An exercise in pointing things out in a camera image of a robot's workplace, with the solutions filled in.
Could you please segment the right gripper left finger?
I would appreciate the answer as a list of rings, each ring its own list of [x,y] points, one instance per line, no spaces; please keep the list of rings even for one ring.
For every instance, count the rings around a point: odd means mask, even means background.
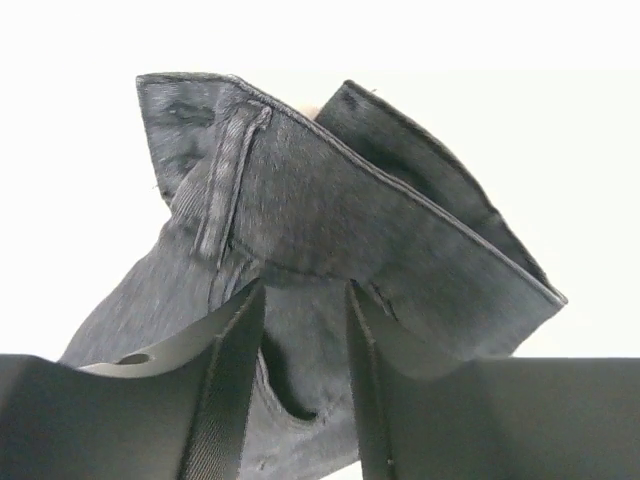
[[[265,295],[252,282],[178,334],[78,369],[1,359],[5,479],[234,479]]]

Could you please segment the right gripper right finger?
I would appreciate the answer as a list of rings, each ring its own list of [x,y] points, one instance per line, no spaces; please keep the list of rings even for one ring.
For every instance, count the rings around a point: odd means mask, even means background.
[[[463,361],[356,283],[347,339],[366,479],[635,479],[635,358]]]

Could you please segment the black denim trousers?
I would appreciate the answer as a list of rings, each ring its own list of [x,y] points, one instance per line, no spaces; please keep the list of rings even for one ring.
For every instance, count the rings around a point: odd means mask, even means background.
[[[314,119],[218,74],[141,75],[137,92],[170,217],[61,360],[118,360],[262,278],[243,479],[356,461],[348,281],[462,358],[512,353],[565,305],[451,151],[351,81]]]

